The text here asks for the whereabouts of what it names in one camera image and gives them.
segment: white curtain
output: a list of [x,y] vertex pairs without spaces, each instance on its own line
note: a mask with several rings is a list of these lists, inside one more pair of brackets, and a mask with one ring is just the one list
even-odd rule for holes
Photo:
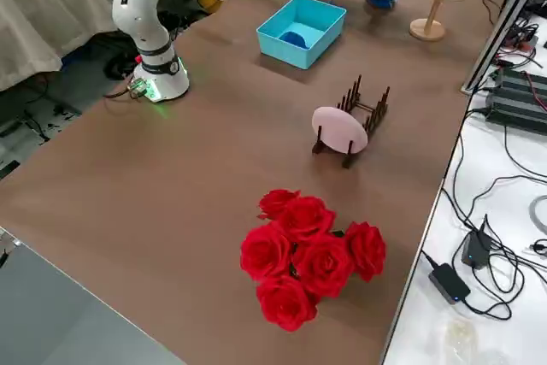
[[61,57],[115,30],[112,0],[0,0],[0,91],[61,68]]

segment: white table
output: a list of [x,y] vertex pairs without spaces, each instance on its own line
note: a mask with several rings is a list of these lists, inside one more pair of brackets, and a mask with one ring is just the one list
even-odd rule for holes
[[[547,77],[547,20],[534,18],[540,24],[536,60],[545,66],[541,69],[528,63],[521,70],[530,74]],[[522,61],[521,57],[508,57],[507,60]],[[484,107],[485,97],[473,98],[470,108]],[[458,202],[467,213],[472,199],[486,189],[499,176],[524,174],[509,159],[503,148],[503,127],[486,123],[481,115],[472,115],[463,125],[462,137],[465,157],[456,181]],[[508,147],[511,154],[523,165],[532,170],[547,174],[547,137],[508,128]],[[451,185],[456,165],[461,158],[460,146],[450,161],[450,168],[444,180],[444,188],[451,194]],[[535,184],[526,180],[516,180],[497,185],[491,195],[477,202],[471,218],[479,227],[485,213],[489,222],[501,237],[503,243],[517,254],[535,262],[547,265],[547,259],[530,254],[528,246],[539,238],[547,238],[530,220],[528,208],[537,196],[547,194],[547,185]],[[538,217],[547,221],[547,203],[538,205]],[[444,194],[439,194],[424,234],[423,250],[436,262],[448,262],[468,232],[457,220],[450,203]],[[495,262],[495,266],[508,273],[512,269],[508,263]],[[473,278],[471,268],[456,258],[456,270],[471,289],[468,301],[476,308],[486,309],[493,304],[485,291]],[[537,275],[523,268],[526,284],[521,295],[511,304],[513,318],[509,321],[496,321],[470,312],[465,305],[449,305],[432,282],[427,278],[432,271],[424,258],[417,254],[414,273],[409,277],[406,297],[394,322],[394,331],[384,365],[408,364],[458,364],[467,362],[447,362],[445,360],[445,339],[463,324],[463,329],[475,334],[476,350],[473,365],[533,364],[545,361],[547,357],[547,287]],[[479,277],[489,286],[493,284],[487,277],[486,269],[479,271]]]

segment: wooden stand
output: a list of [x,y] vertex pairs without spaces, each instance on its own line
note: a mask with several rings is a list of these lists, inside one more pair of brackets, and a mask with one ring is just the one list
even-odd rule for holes
[[460,2],[461,0],[433,0],[433,5],[427,19],[416,19],[410,23],[410,34],[419,40],[436,42],[444,37],[445,30],[440,22],[435,20],[438,8],[445,1]]

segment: black power supply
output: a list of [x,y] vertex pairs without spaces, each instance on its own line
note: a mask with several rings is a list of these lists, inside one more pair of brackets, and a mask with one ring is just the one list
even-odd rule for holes
[[460,302],[471,293],[469,287],[460,276],[447,264],[438,265],[429,274],[429,279],[441,293],[441,295],[451,304]]
[[489,91],[488,121],[547,134],[547,113],[538,103],[547,102],[547,78],[504,68],[497,72],[496,87]]
[[472,231],[463,245],[462,262],[475,269],[486,267],[490,257],[492,238],[482,228]]

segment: pink plate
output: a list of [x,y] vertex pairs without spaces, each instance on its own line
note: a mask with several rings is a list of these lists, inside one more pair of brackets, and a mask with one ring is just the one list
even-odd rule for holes
[[315,134],[321,126],[321,141],[331,149],[347,153],[350,141],[352,153],[358,153],[368,144],[368,135],[352,115],[334,107],[319,107],[311,119]]

